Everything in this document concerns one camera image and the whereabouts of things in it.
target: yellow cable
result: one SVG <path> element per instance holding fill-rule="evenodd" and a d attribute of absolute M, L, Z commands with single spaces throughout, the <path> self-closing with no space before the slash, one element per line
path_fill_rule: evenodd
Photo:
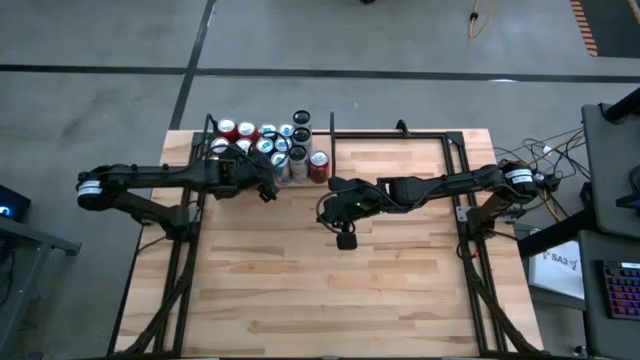
<path fill-rule="evenodd" d="M 476 19 L 475 18 L 471 19 L 471 24 L 469 25 L 469 40 L 475 39 L 478 36 L 480 36 L 480 34 L 482 34 L 484 29 L 491 23 L 491 18 L 493 17 L 493 7 L 494 7 L 495 3 L 496 3 L 496 0 L 491 0 L 491 5 L 489 7 L 489 13 L 487 15 L 487 20 L 484 22 L 484 25 L 482 25 L 480 30 L 478 30 L 478 32 L 475 35 L 473 34 L 473 29 L 476 26 Z M 473 0 L 473 12 L 474 13 L 478 13 L 478 0 Z"/>
<path fill-rule="evenodd" d="M 560 217 L 560 215 L 558 215 L 557 212 L 555 212 L 555 210 L 553 210 L 553 208 L 551 207 L 551 204 L 549 204 L 549 199 L 551 198 L 551 195 L 545 190 L 544 194 L 546 195 L 546 199 L 544 199 L 544 206 L 547 207 L 547 210 L 549 210 L 549 213 L 551 214 L 551 216 L 553 216 L 554 219 L 556 219 L 556 222 L 561 222 L 562 218 Z"/>

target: black can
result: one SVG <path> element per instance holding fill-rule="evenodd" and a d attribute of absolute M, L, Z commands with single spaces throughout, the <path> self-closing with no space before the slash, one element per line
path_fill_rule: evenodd
<path fill-rule="evenodd" d="M 297 128 L 306 128 L 311 131 L 311 114 L 305 110 L 298 110 L 293 114 L 293 126 Z"/>
<path fill-rule="evenodd" d="M 293 132 L 293 145 L 304 147 L 307 152 L 311 152 L 311 131 L 306 128 L 298 128 Z"/>

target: black cable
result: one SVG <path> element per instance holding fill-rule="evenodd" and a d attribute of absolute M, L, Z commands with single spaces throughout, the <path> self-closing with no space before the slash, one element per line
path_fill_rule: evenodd
<path fill-rule="evenodd" d="M 189 201 L 189 202 L 187 203 L 187 205 L 186 205 L 186 206 L 189 206 L 189 205 L 194 204 L 194 203 L 197 203 L 197 202 L 198 202 L 198 200 L 191 200 L 191 201 Z M 202 208 L 201 208 L 201 207 L 198 207 L 198 210 L 196 210 L 196 213 L 195 213 L 195 215 L 193 216 L 193 219 L 191 220 L 191 222 L 196 221 L 196 219 L 198 218 L 198 215 L 200 214 L 201 210 L 202 210 Z M 167 235 L 165 235 L 165 236 L 163 236 L 163 237 L 161 237 L 161 238 L 155 239 L 155 240 L 153 240 L 152 242 L 150 242 L 150 243 L 148 243 L 148 244 L 145 244 L 143 247 L 139 248 L 139 249 L 138 249 L 138 251 L 136 251 L 136 255 L 137 255 L 137 254 L 140 254 L 140 252 L 142 252 L 142 250 L 144 250 L 144 249 L 148 248 L 149 246 L 154 245 L 154 244 L 157 244 L 157 243 L 159 243 L 160 241 L 162 241 L 162 240 L 164 240 L 164 239 L 166 239 L 166 238 L 167 238 Z"/>
<path fill-rule="evenodd" d="M 9 296 L 11 295 L 11 288 L 13 287 L 13 270 L 15 269 L 15 266 L 16 250 L 13 249 L 11 250 L 11 266 L 9 267 L 9 273 L 7 274 L 7 279 L 5 280 L 7 282 L 7 292 L 5 293 L 4 298 L 2 298 L 2 301 L 0 301 L 0 309 L 2 309 L 7 300 L 9 300 Z"/>
<path fill-rule="evenodd" d="M 575 145 L 573 145 L 571 148 L 569 148 L 569 145 L 571 144 L 571 142 L 572 142 L 572 141 L 573 141 L 573 140 L 574 140 L 578 135 L 581 135 L 581 134 L 582 134 L 582 132 L 578 132 L 578 133 L 574 134 L 574 135 L 569 139 L 569 141 L 567 141 L 567 143 L 566 143 L 566 145 L 565 145 L 565 150 L 564 150 L 564 151 L 560 151 L 560 150 L 558 150 L 558 149 L 555 149 L 555 152 L 557 152 L 560 156 L 558 157 L 558 160 L 556 160 L 556 162 L 555 162 L 555 164 L 554 164 L 554 166 L 553 166 L 553 171 L 554 171 L 554 173 L 556 172 L 556 169 L 558 168 L 558 165 L 559 165 L 559 163 L 560 163 L 560 161 L 562 160 L 562 158 L 563 158 L 563 157 L 564 157 L 564 158 L 566 158 L 566 159 L 567 159 L 567 161 L 569 161 L 569 165 L 571 165 L 571 167 L 573 168 L 573 171 L 574 171 L 572 174 L 569 174 L 569 175 L 567 175 L 567 176 L 563 176 L 563 179 L 566 179 L 566 178 L 572 177 L 572 176 L 576 175 L 578 172 L 580 172 L 580 173 L 582 174 L 582 176 L 584 176 L 585 178 L 587 178 L 587 179 L 591 180 L 591 177 L 588 175 L 589 170 L 588 170 L 588 169 L 586 169 L 582 164 L 580 164 L 579 162 L 575 161 L 573 158 L 571 158 L 571 157 L 569 156 L 569 151 L 571 151 L 571 150 L 573 150 L 573 149 L 575 149 L 575 148 L 578 148 L 578 147 L 580 147 L 580 146 L 582 146 L 582 145 L 584 145 L 584 144 L 585 144 L 585 142 L 582 142 L 582 143 L 575 144 Z"/>
<path fill-rule="evenodd" d="M 143 247 L 141 247 L 140 249 L 138 249 L 138 251 L 137 251 L 136 253 L 137 253 L 137 254 L 140 254 L 140 253 L 142 252 L 142 250 L 144 250 L 144 249 L 148 248 L 148 247 L 149 247 L 149 246 L 151 246 L 151 245 L 157 244 L 157 243 L 159 243 L 160 241 L 162 241 L 162 240 L 164 240 L 164 239 L 166 239 L 166 238 L 167 238 L 167 235 L 165 235 L 165 236 L 163 236 L 163 237 L 161 237 L 161 238 L 155 239 L 155 240 L 153 240 L 152 242 L 150 242 L 150 243 L 148 243 L 148 244 L 145 244 Z"/>
<path fill-rule="evenodd" d="M 327 228 L 327 230 L 331 231 L 334 234 L 342 234 L 342 231 L 338 231 L 336 229 L 333 228 L 333 226 L 331 226 L 331 224 L 329 224 L 328 222 L 326 222 L 322 216 L 320 216 L 320 204 L 322 204 L 324 202 L 325 199 L 333 196 L 333 195 L 337 195 L 337 194 L 341 194 L 341 193 L 345 193 L 345 192 L 349 192 L 349 191 L 355 191 L 360 189 L 360 186 L 354 186 L 352 188 L 348 188 L 348 189 L 342 189 L 342 190 L 334 190 L 331 192 L 328 192 L 324 195 L 322 195 L 318 201 L 316 202 L 316 219 L 318 219 L 318 221 L 320 221 L 320 223 Z M 352 221 L 351 222 L 352 228 L 351 230 L 348 232 L 348 234 L 353 234 L 356 232 L 356 227 L 355 227 L 355 223 Z"/>
<path fill-rule="evenodd" d="M 553 201 L 553 203 L 555 205 L 558 206 L 558 208 L 560 209 L 560 211 L 562 211 L 562 213 L 564 214 L 564 216 L 569 217 L 569 214 L 564 210 L 564 208 L 562 207 L 562 205 L 560 205 L 560 202 L 558 200 L 556 200 L 556 198 L 553 196 L 553 194 L 549 193 L 549 197 L 551 198 L 551 200 Z"/>
<path fill-rule="evenodd" d="M 640 182 L 640 166 L 636 166 L 629 172 L 629 183 L 631 184 L 631 189 L 634 193 L 639 193 L 640 189 L 638 189 L 638 183 Z"/>
<path fill-rule="evenodd" d="M 581 126 L 581 127 L 579 127 L 579 128 L 575 128 L 575 129 L 573 129 L 573 130 L 565 131 L 565 132 L 563 132 L 563 133 L 560 133 L 560 134 L 554 135 L 554 136 L 552 136 L 552 137 L 550 137 L 550 138 L 546 138 L 546 139 L 540 140 L 540 142 L 545 142 L 545 141 L 553 140 L 553 139 L 559 138 L 559 137 L 561 137 L 561 136 L 563 136 L 563 135 L 571 134 L 572 132 L 576 132 L 576 131 L 578 131 L 578 130 L 582 130 L 582 126 Z M 525 148 L 525 146 L 520 146 L 519 148 L 511 149 L 511 150 L 509 150 L 509 151 L 510 151 L 510 152 L 516 152 L 516 151 L 518 151 L 518 150 L 520 150 L 520 149 L 524 149 L 524 148 Z"/>
<path fill-rule="evenodd" d="M 500 235 L 500 236 L 508 237 L 508 238 L 510 238 L 510 239 L 513 239 L 513 240 L 515 240 L 515 241 L 518 241 L 518 238 L 517 238 L 517 237 L 515 237 L 515 236 L 513 236 L 513 235 L 511 235 L 511 234 L 507 234 L 507 233 L 503 233 L 503 232 L 495 231 L 495 230 L 489 230 L 489 232 L 490 232 L 490 233 L 492 233 L 492 234 L 495 234 L 495 235 Z"/>
<path fill-rule="evenodd" d="M 516 155 L 516 153 L 515 153 L 515 152 L 513 152 L 513 151 L 511 151 L 511 150 L 507 150 L 507 149 L 505 149 L 505 148 L 501 148 L 501 147 L 499 147 L 499 146 L 494 146 L 493 148 L 494 148 L 494 149 L 496 149 L 496 150 L 504 151 L 504 153 L 502 153 L 502 154 L 498 154 L 498 155 L 496 155 L 496 157 L 498 157 L 498 156 L 501 156 L 501 155 L 504 155 L 504 154 L 507 154 L 507 153 L 508 153 L 508 154 L 511 154 L 511 155 L 515 156 L 518 160 L 522 161 L 523 163 L 526 163 L 526 161 L 524 161 L 520 156 Z"/>

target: electrical wire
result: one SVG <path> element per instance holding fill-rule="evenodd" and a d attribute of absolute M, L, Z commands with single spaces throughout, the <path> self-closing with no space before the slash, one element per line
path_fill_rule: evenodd
<path fill-rule="evenodd" d="M 492 234 L 494 234 L 494 235 L 500 235 L 500 236 L 508 237 L 508 238 L 510 238 L 510 239 L 513 239 L 513 240 L 515 240 L 515 241 L 518 241 L 518 238 L 517 238 L 517 237 L 515 237 L 515 236 L 513 236 L 513 235 L 511 235 L 511 234 L 503 233 L 503 232 L 500 232 L 500 231 L 495 231 L 495 230 L 493 230 L 493 229 L 489 230 L 489 232 L 491 232 L 491 233 L 492 233 Z"/>
<path fill-rule="evenodd" d="M 328 199 L 333 195 L 338 195 L 338 194 L 342 194 L 342 193 L 349 192 L 349 191 L 355 191 L 355 190 L 358 190 L 358 189 L 360 189 L 360 186 L 354 186 L 354 187 L 348 188 L 348 189 L 334 190 L 334 191 L 331 191 L 331 192 L 328 192 L 328 193 L 322 195 L 318 199 L 318 201 L 316 202 L 316 219 L 318 219 L 318 221 L 320 221 L 320 223 L 325 228 L 327 228 L 327 230 L 331 231 L 332 233 L 334 233 L 334 234 L 342 234 L 342 231 L 338 231 L 338 230 L 334 229 L 333 226 L 331 226 L 331 224 L 326 222 L 322 218 L 322 216 L 320 216 L 320 204 L 322 204 L 325 199 Z M 348 234 L 353 234 L 353 233 L 356 232 L 356 224 L 353 221 L 351 221 L 350 225 L 351 225 L 351 230 L 348 232 Z"/>
<path fill-rule="evenodd" d="M 165 236 L 163 236 L 161 238 L 155 239 L 155 240 L 153 240 L 152 242 L 150 242 L 148 244 L 145 244 L 143 247 L 138 249 L 137 254 L 140 254 L 142 252 L 142 250 L 148 248 L 149 246 L 155 245 L 155 244 L 159 243 L 160 241 L 162 241 L 162 240 L 164 240 L 166 238 L 167 238 L 167 235 L 165 235 Z"/>
<path fill-rule="evenodd" d="M 549 210 L 549 213 L 551 214 L 551 216 L 553 216 L 554 219 L 556 219 L 556 222 L 561 222 L 562 218 L 560 217 L 560 215 L 558 215 L 558 213 L 553 210 L 553 208 L 551 207 L 551 205 L 549 204 L 549 197 L 551 197 L 548 193 L 547 190 L 544 191 L 545 195 L 547 195 L 547 199 L 544 200 L 544 205 L 547 207 L 547 210 Z"/>
<path fill-rule="evenodd" d="M 563 143 L 560 143 L 560 144 L 556 145 L 556 146 L 555 146 L 555 147 L 553 147 L 550 151 L 558 151 L 558 149 L 559 149 L 560 147 L 565 146 L 565 145 L 568 145 L 571 141 L 573 141 L 573 140 L 574 140 L 574 138 L 575 138 L 575 140 L 582 139 L 582 133 L 581 133 L 581 132 L 580 132 L 580 133 L 578 133 L 578 134 L 576 134 L 576 135 L 572 136 L 572 137 L 571 137 L 571 139 L 569 139 L 568 141 L 565 141 L 565 142 L 563 142 Z M 534 158 L 532 161 L 530 161 L 529 163 L 527 163 L 527 165 L 531 165 L 531 164 L 533 164 L 533 163 L 537 163 L 537 162 L 538 162 L 538 160 L 540 160 L 541 158 L 543 158 L 543 157 L 545 157 L 545 156 L 547 156 L 547 154 L 543 154 L 543 155 L 541 155 L 541 156 L 539 156 L 539 157 L 537 157 L 537 158 Z"/>
<path fill-rule="evenodd" d="M 559 137 L 561 137 L 561 136 L 564 136 L 564 135 L 567 135 L 567 134 L 571 134 L 571 133 L 573 133 L 573 132 L 580 131 L 580 130 L 582 130 L 582 126 L 581 126 L 581 127 L 579 127 L 579 128 L 572 129 L 572 130 L 567 130 L 567 131 L 565 131 L 565 132 L 563 132 L 563 133 L 560 133 L 560 134 L 553 135 L 553 136 L 548 137 L 548 138 L 546 138 L 546 139 L 542 139 L 542 140 L 540 140 L 540 142 L 541 142 L 541 143 L 544 143 L 545 141 L 549 141 L 549 140 L 557 139 L 557 138 L 559 138 Z M 520 147 L 518 147 L 518 148 L 511 149 L 511 151 L 516 152 L 516 151 L 518 151 L 518 150 L 520 150 L 520 149 L 524 149 L 524 148 L 526 148 L 526 146 L 524 146 L 524 145 L 523 145 L 523 146 L 520 146 Z M 502 155 L 504 155 L 504 153 L 496 154 L 496 156 L 502 156 Z"/>
<path fill-rule="evenodd" d="M 186 205 L 186 206 L 189 206 L 189 205 L 191 205 L 191 204 L 195 204 L 195 203 L 197 203 L 197 202 L 198 202 L 198 200 L 191 200 L 191 201 L 189 201 L 189 202 L 187 203 L 187 205 Z M 196 210 L 196 213 L 195 213 L 195 215 L 193 216 L 193 219 L 191 220 L 191 222 L 192 222 L 192 223 L 196 221 L 196 219 L 198 218 L 198 215 L 200 214 L 201 210 L 202 210 L 202 208 L 201 208 L 201 207 L 198 207 L 198 210 Z M 152 246 L 152 245 L 155 245 L 155 244 L 159 243 L 160 241 L 162 241 L 162 240 L 164 240 L 164 239 L 166 239 L 166 238 L 167 238 L 167 235 L 165 235 L 165 236 L 163 236 L 163 237 L 160 237 L 160 238 L 157 238 L 157 239 L 153 240 L 152 242 L 150 242 L 150 243 L 148 243 L 148 244 L 145 244 L 143 247 L 139 248 L 139 249 L 138 249 L 138 251 L 136 251 L 136 255 L 137 255 L 137 254 L 140 254 L 140 252 L 142 252 L 142 250 L 144 250 L 144 249 L 146 249 L 146 248 L 148 248 L 148 247 L 150 247 L 150 246 Z"/>
<path fill-rule="evenodd" d="M 0 309 L 4 307 L 4 304 L 6 304 L 6 302 L 9 300 L 9 296 L 11 295 L 11 289 L 13 288 L 13 270 L 15 269 L 15 267 L 16 250 L 13 249 L 11 250 L 11 265 L 9 267 L 9 273 L 7 273 L 7 278 L 5 279 L 5 282 L 7 283 L 7 290 L 4 297 L 2 298 L 2 301 L 0 301 Z"/>
<path fill-rule="evenodd" d="M 553 196 L 553 194 L 549 194 L 549 197 L 551 197 L 551 201 L 553 201 L 554 206 L 557 206 L 560 211 L 562 211 L 562 213 L 564 214 L 565 217 L 569 217 L 569 213 L 567 213 L 564 208 L 562 207 L 562 205 L 560 205 L 560 202 Z"/>
<path fill-rule="evenodd" d="M 469 40 L 473 40 L 473 39 L 477 38 L 478 36 L 480 36 L 480 34 L 482 34 L 484 29 L 486 29 L 487 26 L 489 26 L 489 24 L 491 24 L 491 19 L 493 18 L 493 8 L 495 6 L 495 2 L 496 2 L 495 0 L 491 0 L 491 5 L 489 7 L 487 20 L 485 20 L 485 22 L 482 25 L 482 27 L 480 28 L 480 30 L 478 30 L 478 32 L 474 34 L 474 28 L 476 26 L 476 20 L 478 19 L 478 0 L 473 0 L 473 12 L 471 13 L 471 16 L 470 16 L 471 22 L 469 24 Z"/>
<path fill-rule="evenodd" d="M 494 149 L 496 149 L 496 150 L 504 151 L 504 153 L 502 153 L 502 154 L 500 154 L 500 155 L 504 155 L 504 154 L 507 154 L 507 153 L 508 153 L 508 154 L 510 154 L 510 155 L 513 155 L 516 159 L 518 159 L 518 160 L 522 161 L 523 163 L 526 163 L 526 161 L 524 161 L 524 159 L 523 159 L 523 158 L 521 158 L 520 156 L 516 155 L 516 153 L 515 153 L 515 152 L 513 152 L 513 151 L 511 151 L 511 150 L 507 150 L 507 149 L 505 149 L 505 148 L 501 148 L 501 147 L 499 147 L 499 146 L 494 146 L 493 148 L 494 148 Z"/>

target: wooden tabletop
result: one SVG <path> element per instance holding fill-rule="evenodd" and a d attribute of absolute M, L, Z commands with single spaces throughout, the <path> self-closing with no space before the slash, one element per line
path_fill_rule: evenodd
<path fill-rule="evenodd" d="M 495 163 L 487 130 L 460 131 L 471 169 Z M 192 134 L 170 131 L 161 161 L 185 164 Z M 314 147 L 327 146 L 328 137 L 314 137 Z M 445 173 L 442 145 L 428 139 L 339 139 L 336 158 L 338 176 L 372 182 Z M 358 249 L 339 251 L 335 235 L 315 223 L 316 201 L 327 191 L 326 185 L 282 188 L 278 200 L 266 204 L 253 191 L 207 198 L 183 356 L 477 355 L 451 200 L 360 220 Z M 181 192 L 156 189 L 152 199 L 175 205 Z M 489 195 L 477 194 L 479 202 Z M 506 225 L 497 230 L 512 232 Z M 149 227 L 140 246 L 162 235 Z M 487 248 L 500 305 L 542 349 L 515 242 L 495 237 Z M 137 257 L 116 350 L 130 345 L 157 310 L 170 250 L 171 242 L 162 241 Z M 486 307 L 483 318 L 495 349 Z"/>

